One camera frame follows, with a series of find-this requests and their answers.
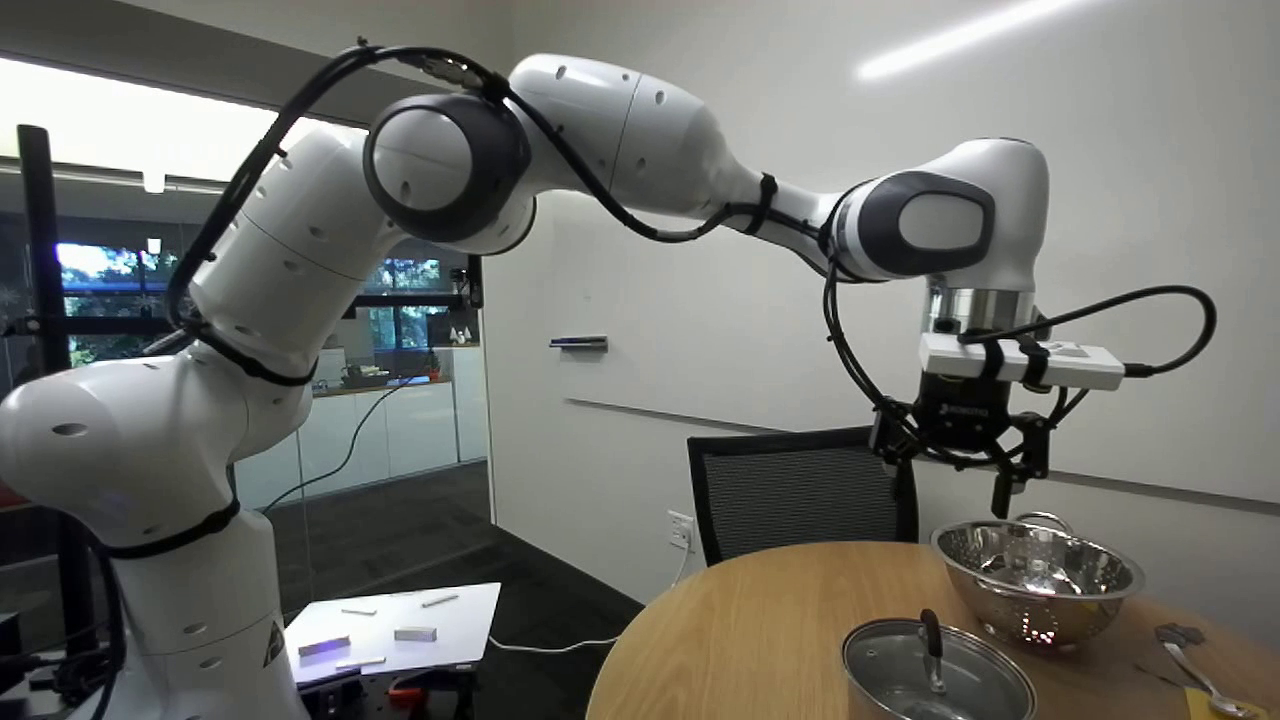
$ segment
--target stainless steel bowl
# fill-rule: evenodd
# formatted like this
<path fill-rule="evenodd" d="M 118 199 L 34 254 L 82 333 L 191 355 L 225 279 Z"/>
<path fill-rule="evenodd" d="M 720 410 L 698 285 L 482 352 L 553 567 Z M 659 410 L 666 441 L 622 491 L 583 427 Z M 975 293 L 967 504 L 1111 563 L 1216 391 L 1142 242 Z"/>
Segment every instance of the stainless steel bowl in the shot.
<path fill-rule="evenodd" d="M 871 621 L 845 635 L 840 661 L 857 693 L 850 717 L 892 720 L 1032 720 L 1037 690 L 997 644 L 967 633 L 942 633 L 942 661 L 929 665 L 919 621 Z"/>
<path fill-rule="evenodd" d="M 1145 572 L 1048 511 L 942 527 L 945 555 L 972 615 L 1037 650 L 1071 650 L 1106 633 Z"/>

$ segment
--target dark floor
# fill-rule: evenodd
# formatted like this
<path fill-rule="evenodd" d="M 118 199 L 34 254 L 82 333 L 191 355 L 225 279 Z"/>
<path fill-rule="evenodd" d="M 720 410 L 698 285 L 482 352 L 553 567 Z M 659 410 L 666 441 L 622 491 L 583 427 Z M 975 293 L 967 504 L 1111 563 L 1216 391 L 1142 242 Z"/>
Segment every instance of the dark floor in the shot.
<path fill-rule="evenodd" d="M 275 507 L 283 615 L 309 602 L 502 582 L 492 635 L 617 635 L 641 604 L 489 524 L 484 465 Z M 476 720 L 581 720 L 608 650 L 476 667 Z"/>

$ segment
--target white wall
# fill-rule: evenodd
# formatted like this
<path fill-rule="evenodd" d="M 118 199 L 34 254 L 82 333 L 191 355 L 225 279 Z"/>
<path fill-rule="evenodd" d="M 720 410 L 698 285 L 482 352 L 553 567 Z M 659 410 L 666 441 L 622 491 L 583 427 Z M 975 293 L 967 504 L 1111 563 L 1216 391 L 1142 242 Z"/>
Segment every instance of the white wall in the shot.
<path fill-rule="evenodd" d="M 1032 135 L 1055 184 L 1043 308 L 1157 279 L 1206 285 L 1223 308 L 1206 366 L 1084 404 L 1060 437 L 1060 467 L 1274 491 L 1278 472 L 1262 467 L 1274 467 L 1280 388 L 1270 371 L 1280 346 L 1270 320 L 1280 308 L 1280 84 L 1270 82 L 1280 74 L 1280 3 L 1095 0 L 901 84 L 852 84 L 862 58 L 975 8 L 997 3 L 526 0 L 514 32 L 515 58 L 583 53 L 691 89 L 743 166 L 817 191 L 919 166 L 966 135 Z M 850 293 L 845 314 L 870 369 L 910 398 L 919 285 Z M 1162 361 L 1192 328 L 1162 304 L 1071 335 Z M 608 333 L 611 352 L 558 355 L 558 333 Z M 802 261 L 737 237 L 653 250 L 589 199 L 544 199 L 536 237 L 489 261 L 484 335 L 496 519 L 641 602 L 679 567 L 666 511 L 687 507 L 683 437 L 870 417 L 823 346 Z M 919 475 L 929 527 L 983 515 L 983 475 Z M 1136 555 L 1157 602 L 1280 650 L 1278 507 L 1129 483 L 1037 483 L 1026 504 Z"/>

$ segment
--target wooden table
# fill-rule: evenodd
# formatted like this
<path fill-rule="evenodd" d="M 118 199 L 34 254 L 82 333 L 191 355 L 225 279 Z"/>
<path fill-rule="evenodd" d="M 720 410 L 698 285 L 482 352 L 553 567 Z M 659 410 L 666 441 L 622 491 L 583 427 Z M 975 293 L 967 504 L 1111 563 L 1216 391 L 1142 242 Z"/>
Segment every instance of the wooden table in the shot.
<path fill-rule="evenodd" d="M 975 633 L 950 567 L 924 546 L 795 546 L 716 563 L 653 602 L 608 653 L 589 720 L 840 720 L 850 680 L 840 642 L 879 615 L 919 615 Z M 1280 656 L 1200 621 L 1129 602 L 1084 650 L 1002 644 L 1037 684 L 1043 720 L 1188 717 L 1185 676 L 1152 627 L 1198 626 L 1192 661 L 1223 693 L 1280 710 Z"/>

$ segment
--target black office chair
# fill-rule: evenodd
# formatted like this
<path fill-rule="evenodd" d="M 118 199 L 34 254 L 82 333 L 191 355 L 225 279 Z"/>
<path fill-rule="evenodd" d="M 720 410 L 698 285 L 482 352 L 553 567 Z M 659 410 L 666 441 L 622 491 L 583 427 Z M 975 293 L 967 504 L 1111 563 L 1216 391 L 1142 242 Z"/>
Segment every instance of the black office chair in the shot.
<path fill-rule="evenodd" d="M 871 427 L 691 437 L 704 560 L 807 539 L 918 539 L 913 465 L 883 467 Z"/>

